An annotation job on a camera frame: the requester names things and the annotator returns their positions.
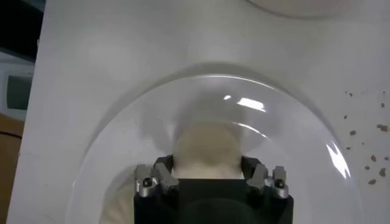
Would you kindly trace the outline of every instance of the display screen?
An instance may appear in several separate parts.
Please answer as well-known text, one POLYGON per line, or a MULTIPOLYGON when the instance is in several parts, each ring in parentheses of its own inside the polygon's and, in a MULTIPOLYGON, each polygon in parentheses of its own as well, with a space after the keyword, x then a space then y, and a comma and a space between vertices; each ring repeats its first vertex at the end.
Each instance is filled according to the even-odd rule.
POLYGON ((27 110, 29 104, 32 77, 8 77, 7 108, 14 110, 27 110))

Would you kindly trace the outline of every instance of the brown crumb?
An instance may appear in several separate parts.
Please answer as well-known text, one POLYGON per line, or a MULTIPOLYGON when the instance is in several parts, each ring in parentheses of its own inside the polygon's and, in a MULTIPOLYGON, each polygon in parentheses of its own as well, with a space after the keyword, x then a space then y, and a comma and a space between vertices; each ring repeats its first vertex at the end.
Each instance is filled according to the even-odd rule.
POLYGON ((377 128, 379 128, 383 132, 388 132, 389 131, 389 127, 387 125, 377 124, 377 128))
POLYGON ((372 179, 372 180, 368 181, 368 184, 374 185, 376 182, 377 182, 376 179, 372 179))
POLYGON ((382 168, 379 170, 379 176, 385 177, 386 176, 386 168, 382 168))

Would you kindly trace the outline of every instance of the wooden surface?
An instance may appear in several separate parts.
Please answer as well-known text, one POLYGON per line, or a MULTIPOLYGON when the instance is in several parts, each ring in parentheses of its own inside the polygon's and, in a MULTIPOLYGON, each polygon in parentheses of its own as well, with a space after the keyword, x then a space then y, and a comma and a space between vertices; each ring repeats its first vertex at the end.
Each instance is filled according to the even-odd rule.
MULTIPOLYGON (((0 131, 21 136, 24 122, 0 114, 0 131)), ((0 135, 0 223, 7 220, 21 140, 0 135)))

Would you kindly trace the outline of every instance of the white surface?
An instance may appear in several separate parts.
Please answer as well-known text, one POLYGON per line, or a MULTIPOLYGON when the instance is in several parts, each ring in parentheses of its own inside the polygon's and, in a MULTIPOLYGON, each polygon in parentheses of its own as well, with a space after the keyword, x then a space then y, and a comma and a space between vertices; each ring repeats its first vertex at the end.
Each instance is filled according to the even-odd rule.
POLYGON ((285 16, 330 16, 348 6, 349 0, 249 0, 260 7, 285 16))
POLYGON ((326 126, 277 89, 223 75, 172 81, 123 109, 86 154, 65 223, 98 223, 117 176, 171 155, 185 126, 199 122, 226 125, 241 153, 259 158, 270 172, 285 167, 294 223, 363 223, 360 195, 326 126))
POLYGON ((387 0, 311 21, 244 0, 48 1, 8 223, 64 223, 82 157, 108 122, 157 82, 204 73, 277 83, 314 108, 352 148, 364 223, 388 223, 378 171, 389 169, 389 133, 376 125, 390 122, 389 21, 387 0))

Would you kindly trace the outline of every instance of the white table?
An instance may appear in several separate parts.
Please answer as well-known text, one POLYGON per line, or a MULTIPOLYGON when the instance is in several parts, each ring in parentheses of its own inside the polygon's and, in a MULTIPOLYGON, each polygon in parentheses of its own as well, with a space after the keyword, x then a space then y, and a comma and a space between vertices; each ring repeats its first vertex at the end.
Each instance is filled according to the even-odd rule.
POLYGON ((63 223, 83 154, 109 120, 159 82, 211 72, 276 83, 316 111, 344 147, 365 222, 385 223, 390 178, 378 172, 390 138, 376 126, 390 124, 389 58, 387 0, 308 21, 245 0, 48 1, 8 224, 63 223))

